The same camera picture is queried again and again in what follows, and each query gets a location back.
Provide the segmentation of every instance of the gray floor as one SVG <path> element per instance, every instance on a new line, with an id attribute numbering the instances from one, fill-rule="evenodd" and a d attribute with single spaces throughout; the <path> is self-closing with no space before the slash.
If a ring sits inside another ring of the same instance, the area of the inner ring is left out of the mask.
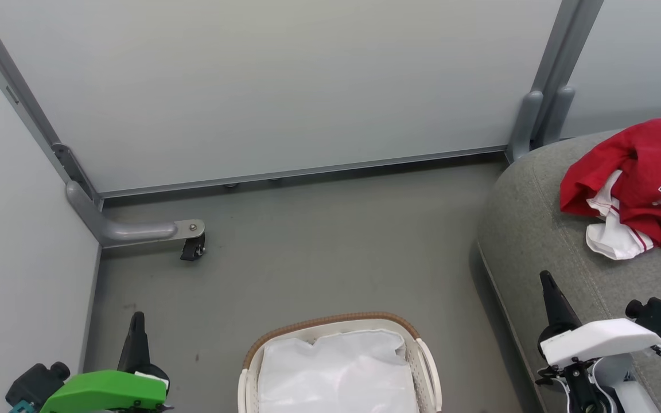
<path id="1" fill-rule="evenodd" d="M 535 411 L 472 249 L 501 162 L 291 181 L 127 204 L 114 219 L 203 219 L 207 256 L 121 248 L 100 265 L 86 369 L 115 368 L 134 310 L 176 411 L 236 411 L 242 359 L 262 334 L 314 317 L 390 311 L 436 358 L 445 411 Z"/>

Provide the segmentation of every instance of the gray couch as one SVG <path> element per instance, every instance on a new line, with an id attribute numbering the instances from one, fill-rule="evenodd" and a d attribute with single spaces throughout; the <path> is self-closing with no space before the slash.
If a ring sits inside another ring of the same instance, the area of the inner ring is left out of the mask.
<path id="1" fill-rule="evenodd" d="M 661 249 L 611 261 L 585 245 L 592 217 L 559 211 L 567 168 L 617 131 L 540 148 L 501 175 L 480 223 L 478 243 L 531 379 L 546 366 L 537 339 L 547 325 L 538 274 L 549 270 L 583 322 L 624 317 L 633 298 L 661 298 Z M 634 355 L 638 379 L 661 410 L 661 358 Z M 564 395 L 538 388 L 545 411 L 564 411 Z"/>

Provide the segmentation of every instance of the white basket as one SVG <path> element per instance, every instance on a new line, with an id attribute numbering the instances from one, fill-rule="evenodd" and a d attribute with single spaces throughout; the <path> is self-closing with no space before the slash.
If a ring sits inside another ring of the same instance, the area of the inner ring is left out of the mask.
<path id="1" fill-rule="evenodd" d="M 257 382 L 262 369 L 265 345 L 275 340 L 298 338 L 315 342 L 318 337 L 359 330 L 385 329 L 398 333 L 405 339 L 406 359 L 412 368 L 412 380 L 417 394 L 419 413 L 436 413 L 443 409 L 443 397 L 435 360 L 430 349 L 419 337 L 412 324 L 402 317 L 386 312 L 343 314 L 300 322 L 265 334 L 257 340 L 244 359 L 244 369 L 239 376 L 239 413 L 259 413 Z"/>

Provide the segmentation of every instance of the caster wheel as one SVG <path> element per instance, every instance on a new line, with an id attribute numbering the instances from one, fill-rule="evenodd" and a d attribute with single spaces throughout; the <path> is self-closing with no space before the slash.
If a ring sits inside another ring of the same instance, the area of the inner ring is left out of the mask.
<path id="1" fill-rule="evenodd" d="M 183 246 L 183 254 L 180 259 L 183 261 L 195 261 L 205 253 L 205 233 L 197 238 L 188 238 Z"/>

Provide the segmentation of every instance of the red shirt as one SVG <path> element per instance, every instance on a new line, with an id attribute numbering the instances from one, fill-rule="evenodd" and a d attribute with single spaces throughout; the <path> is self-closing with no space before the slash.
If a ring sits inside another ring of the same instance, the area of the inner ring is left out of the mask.
<path id="1" fill-rule="evenodd" d="M 617 169 L 622 174 L 611 195 L 619 199 L 621 223 L 661 246 L 661 119 L 626 128 L 575 162 L 562 179 L 561 210 L 598 215 L 585 200 Z"/>

